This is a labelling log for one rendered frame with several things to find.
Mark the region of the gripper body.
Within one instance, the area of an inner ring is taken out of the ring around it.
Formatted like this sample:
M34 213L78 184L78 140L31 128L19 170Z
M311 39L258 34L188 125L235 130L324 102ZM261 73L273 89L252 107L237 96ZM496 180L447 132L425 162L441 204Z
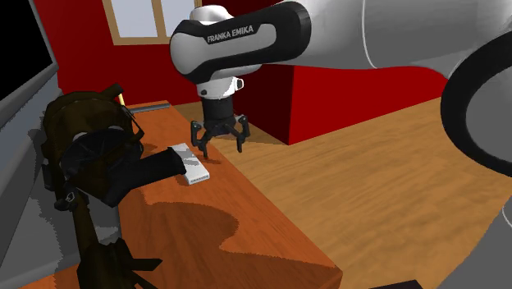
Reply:
M234 108L232 97L224 99L201 99L203 108L203 123L207 130L215 126L227 123L235 125Z

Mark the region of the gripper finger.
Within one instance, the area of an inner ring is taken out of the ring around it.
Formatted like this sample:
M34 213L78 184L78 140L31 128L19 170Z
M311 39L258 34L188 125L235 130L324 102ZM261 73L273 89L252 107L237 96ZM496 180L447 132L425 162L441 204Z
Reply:
M205 132L201 137L198 137L198 133L201 129L205 129ZM192 121L190 123L191 133L191 144L194 147L198 147L203 153L204 158L208 158L208 142L218 135L220 129L220 122L217 121Z
M242 126L242 131L235 129L235 124ZM236 138L236 148L239 153L243 151L243 143L250 136L249 121L245 115L234 116L230 121L223 124L223 128Z

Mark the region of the white flat box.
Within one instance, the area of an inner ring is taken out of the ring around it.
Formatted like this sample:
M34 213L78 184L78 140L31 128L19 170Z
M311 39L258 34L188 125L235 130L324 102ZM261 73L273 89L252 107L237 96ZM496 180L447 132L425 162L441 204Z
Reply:
M206 181L210 174L206 167L199 161L186 143L175 144L171 147L180 157L185 166L185 180L189 186Z

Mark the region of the grey rod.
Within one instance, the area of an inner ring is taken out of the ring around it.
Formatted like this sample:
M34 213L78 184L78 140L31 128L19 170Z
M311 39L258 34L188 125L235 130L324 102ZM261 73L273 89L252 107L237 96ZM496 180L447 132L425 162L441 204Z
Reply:
M151 112L155 110L161 110L169 108L171 105L169 103L161 103L161 104L154 104L149 106L143 106L139 108L129 108L131 113L140 113L140 112Z

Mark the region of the wooden desk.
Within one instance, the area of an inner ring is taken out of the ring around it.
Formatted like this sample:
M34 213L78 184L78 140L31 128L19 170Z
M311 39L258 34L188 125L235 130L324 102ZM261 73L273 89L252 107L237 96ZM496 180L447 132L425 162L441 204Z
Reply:
M210 177L172 177L120 203L121 234L158 289L339 289L342 271L216 148Z

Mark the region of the window with wooden frame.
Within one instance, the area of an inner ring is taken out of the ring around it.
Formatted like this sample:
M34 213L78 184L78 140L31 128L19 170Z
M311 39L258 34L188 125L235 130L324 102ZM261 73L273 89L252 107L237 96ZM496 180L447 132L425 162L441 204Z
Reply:
M172 32L203 0L102 0L116 46L168 44Z

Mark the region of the black screen with grey frame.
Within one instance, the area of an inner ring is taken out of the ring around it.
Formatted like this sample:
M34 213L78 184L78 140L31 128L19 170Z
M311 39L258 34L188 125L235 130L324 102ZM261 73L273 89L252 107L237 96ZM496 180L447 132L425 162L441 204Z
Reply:
M34 0L0 0L0 127L57 74Z

